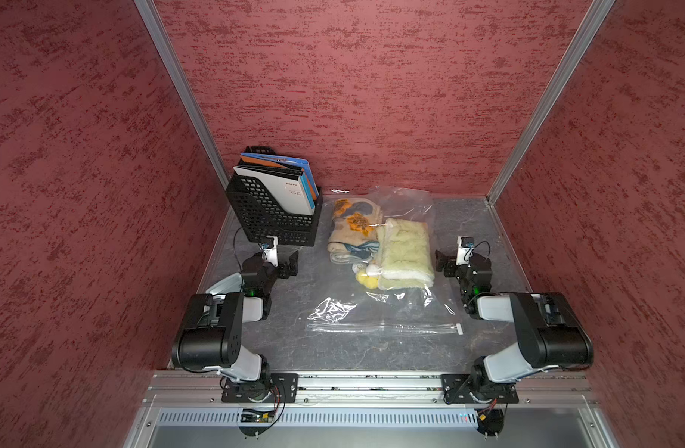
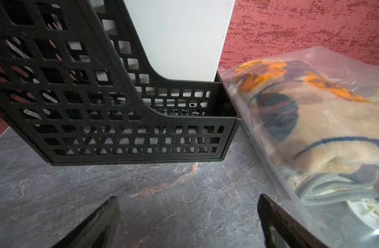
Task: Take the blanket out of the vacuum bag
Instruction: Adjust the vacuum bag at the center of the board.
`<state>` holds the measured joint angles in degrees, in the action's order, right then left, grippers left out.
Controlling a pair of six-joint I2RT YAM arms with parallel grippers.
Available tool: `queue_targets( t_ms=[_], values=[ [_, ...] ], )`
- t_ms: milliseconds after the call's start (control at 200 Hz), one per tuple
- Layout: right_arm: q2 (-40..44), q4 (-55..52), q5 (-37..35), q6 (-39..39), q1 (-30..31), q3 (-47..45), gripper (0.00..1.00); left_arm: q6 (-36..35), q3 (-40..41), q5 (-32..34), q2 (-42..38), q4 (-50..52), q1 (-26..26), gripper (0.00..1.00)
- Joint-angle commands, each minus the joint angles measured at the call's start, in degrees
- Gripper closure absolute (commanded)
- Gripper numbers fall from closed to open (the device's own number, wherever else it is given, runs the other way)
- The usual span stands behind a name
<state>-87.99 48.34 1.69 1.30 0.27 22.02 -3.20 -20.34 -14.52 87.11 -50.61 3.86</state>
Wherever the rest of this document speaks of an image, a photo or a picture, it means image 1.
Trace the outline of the green white fluffy blanket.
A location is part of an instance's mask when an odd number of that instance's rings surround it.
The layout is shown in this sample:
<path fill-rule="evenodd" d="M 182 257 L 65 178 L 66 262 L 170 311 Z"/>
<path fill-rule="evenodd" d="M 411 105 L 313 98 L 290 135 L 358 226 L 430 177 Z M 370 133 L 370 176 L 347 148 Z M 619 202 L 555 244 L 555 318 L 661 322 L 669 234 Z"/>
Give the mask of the green white fluffy blanket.
<path fill-rule="evenodd" d="M 388 218 L 379 228 L 379 289 L 424 289 L 434 284 L 430 235 L 424 222 Z"/>

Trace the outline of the clear plastic vacuum bag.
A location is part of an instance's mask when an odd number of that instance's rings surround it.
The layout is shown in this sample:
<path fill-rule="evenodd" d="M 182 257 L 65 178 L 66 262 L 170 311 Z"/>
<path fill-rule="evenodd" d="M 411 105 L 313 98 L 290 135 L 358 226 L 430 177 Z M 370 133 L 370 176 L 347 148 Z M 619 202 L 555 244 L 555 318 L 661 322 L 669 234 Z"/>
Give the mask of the clear plastic vacuum bag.
<path fill-rule="evenodd" d="M 311 332 L 460 335 L 458 305 L 435 270 L 434 201 L 429 192 L 374 187 L 325 201 Z"/>

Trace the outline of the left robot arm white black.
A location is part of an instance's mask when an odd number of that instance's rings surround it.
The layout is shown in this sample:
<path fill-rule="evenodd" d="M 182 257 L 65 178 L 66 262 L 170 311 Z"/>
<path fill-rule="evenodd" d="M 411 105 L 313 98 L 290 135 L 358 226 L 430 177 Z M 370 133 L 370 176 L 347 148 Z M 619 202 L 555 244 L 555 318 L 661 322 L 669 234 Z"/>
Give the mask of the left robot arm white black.
<path fill-rule="evenodd" d="M 297 251 L 287 261 L 273 261 L 270 254 L 246 259 L 239 272 L 191 296 L 174 340 L 174 367 L 220 376 L 224 403 L 296 401 L 299 375 L 273 373 L 265 356 L 243 345 L 243 326 L 269 317 L 275 282 L 298 273 Z"/>

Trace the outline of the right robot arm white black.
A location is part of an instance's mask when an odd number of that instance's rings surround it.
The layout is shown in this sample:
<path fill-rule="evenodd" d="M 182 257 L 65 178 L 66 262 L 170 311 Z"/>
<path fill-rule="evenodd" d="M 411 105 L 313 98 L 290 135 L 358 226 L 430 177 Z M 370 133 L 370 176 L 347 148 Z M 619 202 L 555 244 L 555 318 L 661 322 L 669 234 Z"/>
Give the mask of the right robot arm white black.
<path fill-rule="evenodd" d="M 464 311 L 473 319 L 514 326 L 516 342 L 477 358 L 466 374 L 441 377 L 443 401 L 451 404 L 516 404 L 516 385 L 546 371 L 585 370 L 593 344 L 561 293 L 491 291 L 492 263 L 474 251 L 461 259 L 435 252 L 435 270 L 458 280 Z"/>

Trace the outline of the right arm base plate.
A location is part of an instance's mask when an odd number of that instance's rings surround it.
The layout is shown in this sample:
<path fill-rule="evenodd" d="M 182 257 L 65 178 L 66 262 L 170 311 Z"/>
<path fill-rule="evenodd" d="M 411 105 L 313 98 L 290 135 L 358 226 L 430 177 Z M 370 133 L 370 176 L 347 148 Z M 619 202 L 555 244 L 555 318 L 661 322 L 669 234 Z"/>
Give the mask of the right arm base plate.
<path fill-rule="evenodd" d="M 445 404 L 473 404 L 489 406 L 517 404 L 519 397 L 514 384 L 494 383 L 485 376 L 447 373 L 441 376 Z"/>

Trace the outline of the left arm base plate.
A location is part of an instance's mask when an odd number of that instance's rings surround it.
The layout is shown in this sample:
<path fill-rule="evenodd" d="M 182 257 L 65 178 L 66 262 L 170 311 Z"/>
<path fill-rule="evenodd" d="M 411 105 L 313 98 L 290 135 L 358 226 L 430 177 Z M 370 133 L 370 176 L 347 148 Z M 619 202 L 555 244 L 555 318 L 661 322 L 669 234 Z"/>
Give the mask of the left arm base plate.
<path fill-rule="evenodd" d="M 297 373 L 268 373 L 256 381 L 222 383 L 221 401 L 236 404 L 290 404 L 296 401 Z"/>

